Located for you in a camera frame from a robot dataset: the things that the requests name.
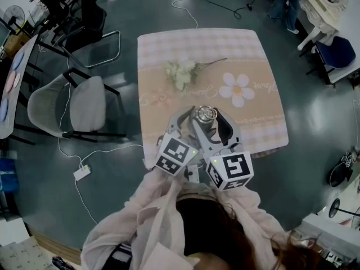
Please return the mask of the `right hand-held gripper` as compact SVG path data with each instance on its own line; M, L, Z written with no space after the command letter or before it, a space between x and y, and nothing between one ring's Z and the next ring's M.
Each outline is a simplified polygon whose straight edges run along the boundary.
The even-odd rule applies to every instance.
M242 146L240 127L221 109L216 112L220 140L208 138L197 120L193 126L205 151L206 173L218 190L226 191L245 186L253 178L254 169L250 152Z

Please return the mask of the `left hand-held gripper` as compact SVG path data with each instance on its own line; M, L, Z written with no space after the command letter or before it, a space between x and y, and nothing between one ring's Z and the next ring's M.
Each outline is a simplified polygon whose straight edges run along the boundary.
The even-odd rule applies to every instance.
M190 116L195 106L185 106L176 111L169 119L168 130L159 138L159 149L155 158L155 167L175 177L185 167L199 163L201 144L198 138L188 135L188 144L182 139L181 125Z

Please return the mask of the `steel bottle lid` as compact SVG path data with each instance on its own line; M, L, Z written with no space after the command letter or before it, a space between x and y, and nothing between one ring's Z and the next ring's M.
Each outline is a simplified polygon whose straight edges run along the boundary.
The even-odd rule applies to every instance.
M194 118L200 123L212 123L218 116L216 109L210 106L199 106L195 109Z

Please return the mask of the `person's right forearm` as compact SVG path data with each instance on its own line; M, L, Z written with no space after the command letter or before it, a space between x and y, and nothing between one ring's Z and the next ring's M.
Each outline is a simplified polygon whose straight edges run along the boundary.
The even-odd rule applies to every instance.
M233 207L236 214L239 214L240 221L249 221L259 219L264 210L259 207L260 197L257 192L247 187L234 188L232 190L220 191L214 190L218 200L223 204L229 204Z

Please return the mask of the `person's left forearm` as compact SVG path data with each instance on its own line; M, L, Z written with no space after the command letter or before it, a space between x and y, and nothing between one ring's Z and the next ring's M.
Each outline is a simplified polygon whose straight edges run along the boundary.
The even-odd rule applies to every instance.
M142 182L130 197L128 206L142 209L159 197L164 196L170 190L170 186L183 184L183 177L172 177L163 170L155 168L143 177Z

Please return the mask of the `white artificial flower bunch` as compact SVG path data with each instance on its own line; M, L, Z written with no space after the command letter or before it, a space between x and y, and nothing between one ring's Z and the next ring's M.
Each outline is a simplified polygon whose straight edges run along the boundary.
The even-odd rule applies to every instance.
M221 58L211 62L195 62L194 60L168 61L164 64L165 75L175 88L184 92L190 85L196 83L199 74L212 64L226 60Z

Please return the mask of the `checked tablecloth covered table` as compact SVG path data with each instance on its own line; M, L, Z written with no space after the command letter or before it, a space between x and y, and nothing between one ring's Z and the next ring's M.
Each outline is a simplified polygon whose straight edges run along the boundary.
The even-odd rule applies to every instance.
M211 62L184 92L167 79L168 61ZM207 28L164 31L138 38L138 93L143 151L147 163L170 116L185 106L206 105L227 113L240 127L253 156L288 144L276 81L262 44L252 30Z

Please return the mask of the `person's body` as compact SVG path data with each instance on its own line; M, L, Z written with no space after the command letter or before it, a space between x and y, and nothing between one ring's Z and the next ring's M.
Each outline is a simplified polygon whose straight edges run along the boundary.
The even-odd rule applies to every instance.
M132 249L130 270L194 270L199 259L188 258L184 254L184 224L176 210L176 202L190 192L220 202L214 190L214 186L198 184L191 187L183 182L179 186L172 184L167 194L142 209L128 206L127 201L122 210L100 221L89 233L80 255L82 269L102 270L116 246L126 243ZM277 259L270 239L284 245L288 233L265 210L257 221L251 219L242 222L239 217L236 214L245 236L255 247L255 264L260 270L274 269Z

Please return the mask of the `black dome-shaped case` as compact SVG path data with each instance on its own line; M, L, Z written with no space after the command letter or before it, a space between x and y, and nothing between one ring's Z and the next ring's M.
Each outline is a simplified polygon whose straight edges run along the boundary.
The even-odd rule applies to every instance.
M349 181L353 173L352 153L347 152L341 157L338 164L333 168L328 176L329 186L335 188L345 180Z

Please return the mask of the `black round stand base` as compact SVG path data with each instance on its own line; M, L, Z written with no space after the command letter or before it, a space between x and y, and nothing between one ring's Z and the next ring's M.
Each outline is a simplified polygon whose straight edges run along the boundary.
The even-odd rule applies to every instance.
M354 217L360 217L359 213L355 213L355 212L352 212L352 211L347 211L347 210L340 209L340 199L339 198L336 198L334 200L334 202L331 204L331 206L329 208L329 212L328 212L328 217L333 218L337 214L337 212L350 214L350 215L352 215Z

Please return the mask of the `black striped pouch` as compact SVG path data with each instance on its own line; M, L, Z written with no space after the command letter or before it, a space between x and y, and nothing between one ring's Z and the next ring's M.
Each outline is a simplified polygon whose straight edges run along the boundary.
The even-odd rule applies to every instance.
M116 246L111 255L112 262L119 270L130 270L132 249L129 244L121 243Z

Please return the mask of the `white low cabinet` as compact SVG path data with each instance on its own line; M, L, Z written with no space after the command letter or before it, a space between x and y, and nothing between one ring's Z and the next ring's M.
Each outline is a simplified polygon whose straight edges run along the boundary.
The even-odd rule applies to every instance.
M302 220L299 227L309 235L319 235L320 238L329 241L339 240L360 247L360 231L338 224L323 216L309 214Z

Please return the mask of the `blue chair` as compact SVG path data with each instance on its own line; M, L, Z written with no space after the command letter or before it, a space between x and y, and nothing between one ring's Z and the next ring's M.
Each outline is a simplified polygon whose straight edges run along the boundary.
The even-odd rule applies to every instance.
M316 41L312 57L315 66L306 75L317 72L326 85L333 85L334 83L330 81L329 74L334 70L350 66L356 59L356 53L350 41L335 36L330 45Z

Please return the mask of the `black chrome-framed chair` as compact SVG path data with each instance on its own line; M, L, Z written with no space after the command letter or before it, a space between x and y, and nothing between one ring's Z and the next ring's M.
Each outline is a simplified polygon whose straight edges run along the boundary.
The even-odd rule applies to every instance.
M71 30L58 40L58 45L64 50L68 57L86 69L92 69L117 60L121 53L122 34L118 30L104 33L107 16L106 11L97 4L96 0L82 0L80 10L80 22L75 23ZM118 52L115 57L93 65L84 65L73 55L74 52L113 35L117 37L118 46Z

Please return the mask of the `white dressing table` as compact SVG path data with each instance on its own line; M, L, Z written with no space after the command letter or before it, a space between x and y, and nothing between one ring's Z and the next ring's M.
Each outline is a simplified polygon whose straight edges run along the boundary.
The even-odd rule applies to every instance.
M329 44L330 39L340 31L340 17L346 8L339 10L326 7L324 0L300 0L299 5L313 29L297 46L298 51L302 51L309 42Z

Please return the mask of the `wooden platform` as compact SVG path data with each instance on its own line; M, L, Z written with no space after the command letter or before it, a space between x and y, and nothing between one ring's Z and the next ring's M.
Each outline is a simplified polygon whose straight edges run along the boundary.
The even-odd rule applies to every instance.
M25 227L28 230L29 235L34 236L39 246L69 262L78 266L81 265L80 249L66 246L58 241L55 241L29 226L27 223L25 224Z

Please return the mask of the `grey side table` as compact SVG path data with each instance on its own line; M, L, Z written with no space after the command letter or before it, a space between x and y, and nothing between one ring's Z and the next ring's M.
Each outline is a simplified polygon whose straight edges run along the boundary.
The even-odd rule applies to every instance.
M9 93L5 92L5 84L9 73L12 71L11 69L12 64L6 76L3 91L2 94L0 95L0 103L3 98L5 97L8 98L8 111L5 121L0 122L0 140L14 137L13 135L14 129L23 129L22 125L18 125L15 123L16 110L18 104L21 104L25 108L27 108L28 106L28 99L21 92L22 83L26 83L30 86L35 86L35 87L39 86L39 80L26 72L26 68L28 66L28 62L36 42L37 42L37 36L34 36L19 50L19 51L24 51L24 57L22 59L21 64L15 71L16 73L21 73L21 79L17 87L12 87Z

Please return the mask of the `blue plate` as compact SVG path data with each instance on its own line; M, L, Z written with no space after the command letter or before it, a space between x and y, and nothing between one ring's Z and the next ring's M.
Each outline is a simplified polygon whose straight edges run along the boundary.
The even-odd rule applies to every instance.
M16 70L19 65L21 64L22 60L24 57L24 51L19 51L15 57L13 58L13 62L12 62L12 70Z
M4 122L8 111L8 98L3 98L0 103L0 122Z

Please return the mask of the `pink plate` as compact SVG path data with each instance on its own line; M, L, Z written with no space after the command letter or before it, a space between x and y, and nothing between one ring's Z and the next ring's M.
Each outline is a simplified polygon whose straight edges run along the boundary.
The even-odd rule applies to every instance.
M9 93L11 91L12 87L14 86L14 81L15 81L16 76L17 76L17 74L16 74L15 70L12 70L9 73L6 84L5 84L5 88L4 88L6 93Z

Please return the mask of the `blue storage bag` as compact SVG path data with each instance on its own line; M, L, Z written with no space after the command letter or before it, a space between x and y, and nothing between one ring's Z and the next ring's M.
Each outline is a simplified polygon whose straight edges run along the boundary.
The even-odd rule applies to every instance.
M14 193L18 189L19 181L16 175L14 160L0 158L0 191Z

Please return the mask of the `cardboard box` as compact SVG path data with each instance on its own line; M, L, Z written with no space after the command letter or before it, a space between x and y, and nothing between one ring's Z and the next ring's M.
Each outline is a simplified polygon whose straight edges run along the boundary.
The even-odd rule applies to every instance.
M6 56L10 59L14 59L17 52L30 40L30 38L24 33L18 35L10 35L5 44L4 51Z

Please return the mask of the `white patterned boxes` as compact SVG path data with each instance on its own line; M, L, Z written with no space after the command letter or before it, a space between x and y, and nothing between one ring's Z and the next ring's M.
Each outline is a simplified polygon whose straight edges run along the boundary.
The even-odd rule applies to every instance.
M0 217L0 270L45 270L48 257L20 217Z

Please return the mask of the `black standing fan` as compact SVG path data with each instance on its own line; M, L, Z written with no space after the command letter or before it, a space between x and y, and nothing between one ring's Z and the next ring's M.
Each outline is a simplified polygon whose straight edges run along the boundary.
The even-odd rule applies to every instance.
M3 20L11 29L17 31L25 22L25 13L20 6L12 5L5 10Z

